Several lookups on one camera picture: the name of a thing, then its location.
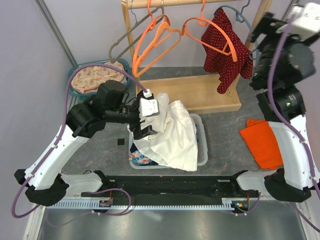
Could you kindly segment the grey-blue clothes hanger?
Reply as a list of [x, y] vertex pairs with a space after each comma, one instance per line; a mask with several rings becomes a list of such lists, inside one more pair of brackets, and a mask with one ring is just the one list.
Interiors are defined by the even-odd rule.
[[[233, 6], [230, 6], [230, 5], [222, 5], [220, 6], [215, 12], [214, 12], [214, 15], [217, 13], [217, 11], [219, 9], [222, 9], [222, 8], [227, 8], [227, 9], [230, 9], [232, 11], [235, 12], [235, 20], [238, 22], [238, 23], [245, 23], [246, 26], [248, 27], [249, 29], [249, 33], [251, 34], [253, 32], [253, 28], [252, 28], [252, 25], [249, 23], [249, 21], [247, 20], [247, 18], [243, 15], [243, 12], [244, 12], [244, 9], [246, 7], [248, 7], [250, 5], [251, 1], [248, 0], [246, 4], [244, 4], [242, 7], [241, 7], [241, 10], [237, 10], [236, 8], [234, 8]], [[258, 42], [257, 40], [254, 42], [254, 46], [255, 46], [255, 49], [253, 49], [250, 54], [249, 54], [249, 58], [251, 60], [254, 60], [255, 63], [257, 64], [259, 59], [260, 59], [260, 52], [258, 50]]]

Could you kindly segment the blue floral garment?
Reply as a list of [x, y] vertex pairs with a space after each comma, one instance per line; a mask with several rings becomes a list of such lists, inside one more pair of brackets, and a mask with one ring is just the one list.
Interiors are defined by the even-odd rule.
[[130, 150], [129, 150], [129, 161], [132, 163], [139, 165], [139, 166], [158, 166], [159, 164], [147, 156], [144, 156], [139, 152], [139, 150], [136, 148], [135, 144], [132, 143]]

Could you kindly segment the white garment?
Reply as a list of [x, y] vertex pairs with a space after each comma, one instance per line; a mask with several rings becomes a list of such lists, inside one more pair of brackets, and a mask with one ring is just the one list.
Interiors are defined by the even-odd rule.
[[139, 152], [161, 166], [195, 172], [198, 168], [198, 142], [195, 122], [180, 100], [169, 103], [167, 93], [156, 97], [160, 114], [143, 117], [141, 127], [152, 125], [156, 134], [134, 140]]

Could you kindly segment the red dotted garment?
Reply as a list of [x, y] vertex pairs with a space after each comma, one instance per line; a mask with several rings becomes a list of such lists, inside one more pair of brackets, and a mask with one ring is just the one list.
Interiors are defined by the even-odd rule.
[[[220, 8], [216, 12], [212, 22], [228, 34], [237, 55], [237, 62], [233, 62], [230, 56], [222, 55], [202, 45], [206, 53], [203, 68], [208, 73], [219, 74], [220, 84], [217, 87], [217, 92], [219, 94], [225, 94], [238, 75], [244, 79], [250, 79], [252, 77], [253, 60], [249, 57], [250, 51], [233, 31], [232, 23], [223, 9]], [[206, 29], [201, 38], [203, 40], [210, 40], [210, 43], [216, 47], [223, 47], [225, 45], [225, 40], [217, 33], [213, 33], [212, 30]]]

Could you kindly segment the orange hanger of white garment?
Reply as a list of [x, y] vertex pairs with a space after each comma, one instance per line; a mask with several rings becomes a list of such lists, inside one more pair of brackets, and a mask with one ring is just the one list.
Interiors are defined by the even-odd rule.
[[[238, 61], [238, 56], [237, 56], [236, 49], [233, 45], [232, 40], [230, 39], [229, 35], [220, 26], [218, 26], [216, 23], [212, 22], [211, 20], [208, 20], [205, 18], [204, 8], [206, 6], [206, 1], [201, 0], [200, 2], [202, 4], [201, 9], [200, 9], [200, 16], [188, 18], [182, 25], [181, 35], [187, 36], [190, 39], [192, 39], [198, 43], [201, 43], [203, 46], [205, 46], [206, 48], [208, 48], [210, 50], [213, 50], [214, 52], [217, 52], [217, 53], [224, 55], [224, 56], [230, 56], [232, 61], [234, 63], [236, 63]], [[188, 27], [189, 26], [188, 23], [193, 20], [197, 21], [197, 23], [200, 27], [207, 27], [207, 30], [212, 30], [213, 33], [220, 35], [224, 39], [224, 46], [217, 47], [214, 44], [211, 44], [210, 40], [206, 40], [206, 39], [203, 40], [202, 38], [194, 37], [191, 34], [189, 27]]]

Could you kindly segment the peach hanger of floral garment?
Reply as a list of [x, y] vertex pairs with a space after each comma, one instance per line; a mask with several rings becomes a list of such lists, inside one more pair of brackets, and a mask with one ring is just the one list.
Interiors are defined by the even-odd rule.
[[[154, 38], [151, 40], [149, 45], [143, 50], [142, 54], [139, 54], [140, 47], [147, 35], [147, 33], [155, 30]], [[145, 62], [150, 53], [157, 47], [161, 47], [167, 40], [171, 38], [176, 38], [176, 41], [165, 49], [159, 56], [152, 60], [147, 66], [145, 66], [141, 71], [138, 68]], [[134, 55], [132, 59], [132, 73], [135, 77], [140, 77], [148, 69], [150, 69], [155, 63], [162, 59], [166, 54], [168, 54], [180, 41], [182, 38], [182, 32], [178, 28], [172, 28], [169, 17], [166, 14], [161, 14], [152, 19], [151, 23], [142, 33]]]

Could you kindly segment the beige clothes hanger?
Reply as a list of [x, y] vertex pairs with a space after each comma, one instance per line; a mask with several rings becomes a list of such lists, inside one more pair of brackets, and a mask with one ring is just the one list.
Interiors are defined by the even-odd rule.
[[[136, 39], [133, 39], [133, 31], [137, 29], [141, 24], [143, 24], [146, 20], [151, 20], [151, 15], [149, 13], [142, 17], [140, 20], [137, 20], [136, 15], [131, 12], [135, 16], [135, 23], [134, 25], [131, 25], [129, 11], [132, 10], [133, 2], [134, 1], [131, 0], [128, 5], [127, 0], [121, 1], [121, 9], [126, 32], [118, 40], [116, 40], [108, 50], [108, 59], [111, 63], [115, 63], [116, 61], [118, 61], [127, 52], [130, 52], [130, 56], [133, 59], [135, 53], [135, 44], [137, 44], [142, 37], [142, 34], [140, 34]], [[116, 48], [124, 39], [127, 39], [128, 45], [116, 57], [113, 57], [112, 52], [114, 48]]]

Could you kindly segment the orange hanger of denim skirt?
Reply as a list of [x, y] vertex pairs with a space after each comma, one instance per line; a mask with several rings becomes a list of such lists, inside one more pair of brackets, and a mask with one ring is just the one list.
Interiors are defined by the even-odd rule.
[[[158, 15], [157, 17], [154, 17], [153, 13], [150, 10], [151, 2], [152, 2], [151, 0], [147, 1], [147, 11], [151, 16], [151, 22], [142, 33], [142, 37], [137, 43], [137, 46], [133, 55], [133, 59], [132, 59], [132, 73], [133, 73], [133, 76], [136, 78], [139, 78], [143, 73], [145, 73], [156, 62], [162, 59], [172, 49], [172, 47], [169, 47], [157, 58], [155, 58], [149, 65], [147, 65], [143, 70], [139, 71], [141, 64], [149, 56], [150, 52], [156, 47], [158, 47], [159, 45], [161, 45], [165, 40], [167, 40], [171, 36], [171, 23], [170, 23], [169, 17], [164, 13], [161, 15]], [[155, 30], [156, 27], [157, 29], [156, 29], [153, 40], [149, 43], [149, 45], [144, 50], [141, 50], [141, 46], [144, 42], [144, 39], [147, 33]]]

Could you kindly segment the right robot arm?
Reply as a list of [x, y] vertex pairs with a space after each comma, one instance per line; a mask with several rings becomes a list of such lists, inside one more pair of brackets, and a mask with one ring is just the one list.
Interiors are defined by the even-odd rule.
[[238, 172], [229, 184], [235, 197], [253, 190], [267, 192], [278, 201], [301, 203], [320, 186], [320, 172], [308, 143], [306, 107], [296, 88], [296, 83], [316, 73], [310, 46], [320, 33], [310, 30], [307, 23], [302, 25], [305, 33], [296, 30], [294, 22], [301, 17], [295, 13], [291, 20], [282, 21], [266, 12], [249, 37], [254, 42], [264, 35], [250, 86], [259, 91], [258, 105], [275, 137], [275, 147], [267, 146], [267, 138], [259, 130], [255, 137], [258, 152], [266, 155], [279, 151], [282, 163], [271, 171]]

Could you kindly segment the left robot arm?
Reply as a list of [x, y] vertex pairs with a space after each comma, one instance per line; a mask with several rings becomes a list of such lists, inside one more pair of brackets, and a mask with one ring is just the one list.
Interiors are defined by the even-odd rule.
[[96, 94], [74, 105], [48, 152], [27, 169], [18, 169], [14, 177], [25, 190], [27, 199], [41, 206], [52, 206], [64, 197], [83, 193], [106, 196], [110, 185], [100, 170], [88, 174], [66, 175], [61, 170], [72, 155], [107, 123], [127, 124], [135, 140], [156, 134], [151, 125], [142, 127], [146, 117], [160, 113], [151, 90], [140, 91], [132, 104], [126, 104], [125, 86], [108, 80]]

